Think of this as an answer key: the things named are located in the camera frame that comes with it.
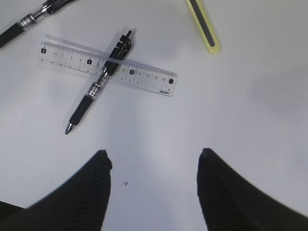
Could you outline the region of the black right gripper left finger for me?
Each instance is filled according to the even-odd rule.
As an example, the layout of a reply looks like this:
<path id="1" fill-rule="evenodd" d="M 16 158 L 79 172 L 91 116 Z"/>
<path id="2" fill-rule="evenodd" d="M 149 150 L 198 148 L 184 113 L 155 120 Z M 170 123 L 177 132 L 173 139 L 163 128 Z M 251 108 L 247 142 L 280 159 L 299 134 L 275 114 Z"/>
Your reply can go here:
<path id="1" fill-rule="evenodd" d="M 0 204 L 2 231 L 100 231 L 108 207 L 112 162 L 105 150 L 28 208 Z"/>

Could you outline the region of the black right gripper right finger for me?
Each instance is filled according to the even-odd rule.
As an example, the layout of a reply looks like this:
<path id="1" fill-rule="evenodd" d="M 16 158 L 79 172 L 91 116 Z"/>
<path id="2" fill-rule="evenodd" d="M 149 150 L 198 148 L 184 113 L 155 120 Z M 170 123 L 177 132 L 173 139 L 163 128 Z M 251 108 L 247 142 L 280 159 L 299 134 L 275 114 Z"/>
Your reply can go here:
<path id="1" fill-rule="evenodd" d="M 200 154 L 197 195 L 209 231 L 306 231 L 308 218 L 255 187 L 210 148 Z"/>

